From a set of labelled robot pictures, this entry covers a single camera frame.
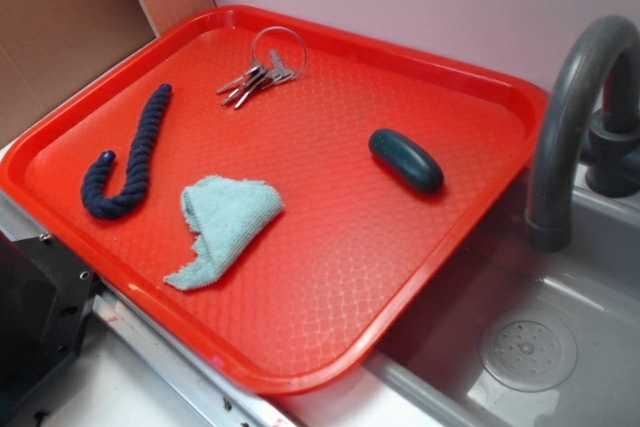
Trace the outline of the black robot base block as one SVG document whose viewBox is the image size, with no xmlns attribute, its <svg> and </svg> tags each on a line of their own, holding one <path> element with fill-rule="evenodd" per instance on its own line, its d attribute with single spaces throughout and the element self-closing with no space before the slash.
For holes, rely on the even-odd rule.
<svg viewBox="0 0 640 427">
<path fill-rule="evenodd" d="M 97 278 L 59 239 L 1 237 L 1 424 L 79 356 Z"/>
</svg>

